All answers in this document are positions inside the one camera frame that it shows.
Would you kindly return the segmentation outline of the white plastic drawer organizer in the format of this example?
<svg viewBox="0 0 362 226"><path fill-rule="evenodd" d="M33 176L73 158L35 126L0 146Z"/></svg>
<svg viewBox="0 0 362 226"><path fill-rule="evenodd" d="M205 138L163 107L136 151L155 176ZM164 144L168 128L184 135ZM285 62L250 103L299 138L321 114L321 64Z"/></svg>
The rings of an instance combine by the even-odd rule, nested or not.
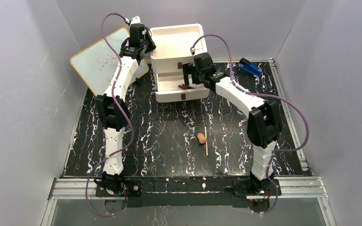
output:
<svg viewBox="0 0 362 226"><path fill-rule="evenodd" d="M156 49L150 53L154 73L182 72L182 65L193 61L190 48L206 52L206 41L202 38L197 44L195 41L204 35L200 24L184 24L151 28L152 40Z"/></svg>

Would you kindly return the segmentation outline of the white organizer drawer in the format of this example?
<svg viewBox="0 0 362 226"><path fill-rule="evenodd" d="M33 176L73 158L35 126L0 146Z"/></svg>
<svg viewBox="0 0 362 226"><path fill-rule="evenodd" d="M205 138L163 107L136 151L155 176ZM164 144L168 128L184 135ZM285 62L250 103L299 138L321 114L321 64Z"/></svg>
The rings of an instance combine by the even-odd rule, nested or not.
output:
<svg viewBox="0 0 362 226"><path fill-rule="evenodd" d="M156 101L159 103L202 99L208 97L210 92L203 84L193 84L191 75L189 75L189 86L192 88L182 89L180 86L185 84L182 72L154 73L154 79Z"/></svg>

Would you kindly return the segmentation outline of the thin wooden stick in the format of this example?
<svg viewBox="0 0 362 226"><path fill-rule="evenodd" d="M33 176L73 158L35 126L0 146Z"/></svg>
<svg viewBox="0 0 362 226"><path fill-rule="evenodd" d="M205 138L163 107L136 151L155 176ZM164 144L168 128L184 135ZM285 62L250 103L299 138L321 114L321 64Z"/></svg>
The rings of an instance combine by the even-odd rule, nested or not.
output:
<svg viewBox="0 0 362 226"><path fill-rule="evenodd" d="M205 150L206 150L206 154L205 156L208 157L208 142L207 142L207 127L204 127L204 135L205 135Z"/></svg>

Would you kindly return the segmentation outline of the beige makeup sponge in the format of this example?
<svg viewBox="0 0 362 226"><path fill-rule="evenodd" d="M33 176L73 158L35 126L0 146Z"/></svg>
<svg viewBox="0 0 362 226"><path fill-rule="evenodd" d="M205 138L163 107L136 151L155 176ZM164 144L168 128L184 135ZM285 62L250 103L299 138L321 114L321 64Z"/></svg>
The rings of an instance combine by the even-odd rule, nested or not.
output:
<svg viewBox="0 0 362 226"><path fill-rule="evenodd" d="M197 140L199 142L199 144L203 145L205 144L205 135L203 133L198 133L197 134Z"/></svg>

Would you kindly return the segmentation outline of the dark double-ended makeup stick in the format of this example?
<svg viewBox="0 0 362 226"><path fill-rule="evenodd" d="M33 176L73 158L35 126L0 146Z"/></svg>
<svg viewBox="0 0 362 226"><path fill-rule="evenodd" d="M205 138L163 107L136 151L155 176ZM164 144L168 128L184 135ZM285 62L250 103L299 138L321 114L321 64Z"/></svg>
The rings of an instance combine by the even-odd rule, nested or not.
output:
<svg viewBox="0 0 362 226"><path fill-rule="evenodd" d="M181 84L181 85L183 85L183 86L185 86L185 87L187 87L188 89L194 89L195 87L194 86L191 86L191 85L186 85L186 84Z"/></svg>

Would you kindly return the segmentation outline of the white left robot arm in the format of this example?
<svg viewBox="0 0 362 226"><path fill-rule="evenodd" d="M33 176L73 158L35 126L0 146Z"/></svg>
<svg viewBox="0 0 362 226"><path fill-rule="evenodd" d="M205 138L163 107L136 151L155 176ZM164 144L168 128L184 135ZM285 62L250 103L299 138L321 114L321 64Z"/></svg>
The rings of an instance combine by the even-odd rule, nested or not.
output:
<svg viewBox="0 0 362 226"><path fill-rule="evenodd" d="M99 117L104 128L106 156L102 179L96 179L95 183L113 193L121 193L126 188L122 175L122 152L129 148L132 142L123 144L125 128L129 127L132 138L135 137L130 112L124 101L125 95L145 54L156 48L151 33L144 24L131 24L129 33L129 38L121 45L119 63L108 88L104 94L96 97Z"/></svg>

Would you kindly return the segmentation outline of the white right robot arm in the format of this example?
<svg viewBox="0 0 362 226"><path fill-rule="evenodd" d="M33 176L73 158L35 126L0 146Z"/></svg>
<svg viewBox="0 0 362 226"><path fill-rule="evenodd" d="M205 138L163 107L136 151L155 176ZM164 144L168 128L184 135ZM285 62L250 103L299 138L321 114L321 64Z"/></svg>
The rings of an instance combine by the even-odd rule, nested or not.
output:
<svg viewBox="0 0 362 226"><path fill-rule="evenodd" d="M257 192L268 189L273 179L274 149L282 131L280 105L260 98L257 93L250 94L235 81L232 72L217 70L207 52L194 55L191 63L183 64L182 71L184 78L191 77L194 84L203 84L247 117L247 137L254 151L249 185Z"/></svg>

